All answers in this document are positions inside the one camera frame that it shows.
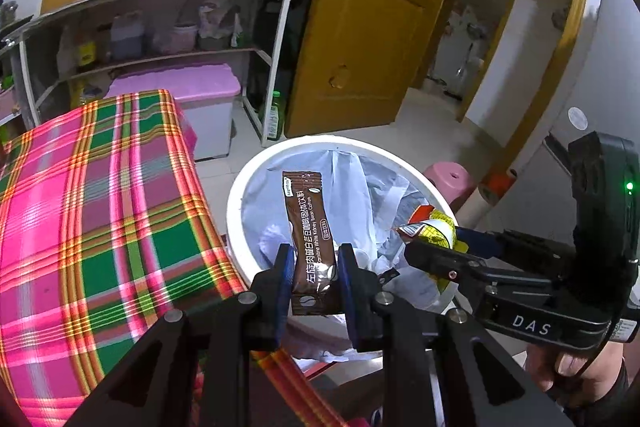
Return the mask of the person right hand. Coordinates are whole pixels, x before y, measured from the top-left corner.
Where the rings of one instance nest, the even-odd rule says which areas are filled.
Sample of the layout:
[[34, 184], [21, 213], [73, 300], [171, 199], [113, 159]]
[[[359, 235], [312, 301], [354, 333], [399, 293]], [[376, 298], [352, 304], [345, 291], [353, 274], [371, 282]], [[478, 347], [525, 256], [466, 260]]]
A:
[[570, 407], [602, 399], [615, 385], [624, 366], [624, 347], [608, 343], [592, 362], [581, 355], [556, 351], [551, 347], [529, 345], [526, 372], [544, 392], [560, 378], [577, 378], [580, 385], [568, 394]]

